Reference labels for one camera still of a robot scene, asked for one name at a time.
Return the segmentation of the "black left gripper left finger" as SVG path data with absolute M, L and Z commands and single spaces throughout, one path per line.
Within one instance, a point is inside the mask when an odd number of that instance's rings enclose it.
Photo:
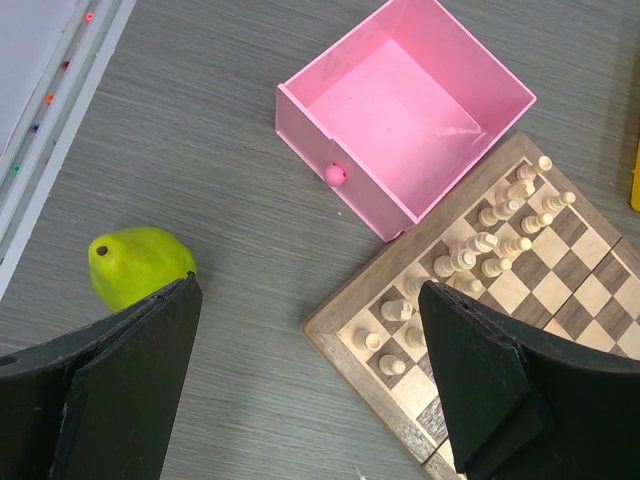
M 159 478 L 201 305 L 189 273 L 104 319 L 2 356 L 2 478 Z

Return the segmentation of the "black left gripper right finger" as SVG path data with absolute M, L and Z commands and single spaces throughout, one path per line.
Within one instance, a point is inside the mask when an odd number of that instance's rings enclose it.
M 419 310 L 457 472 L 635 479 L 639 364 L 502 314 L 442 283 Z

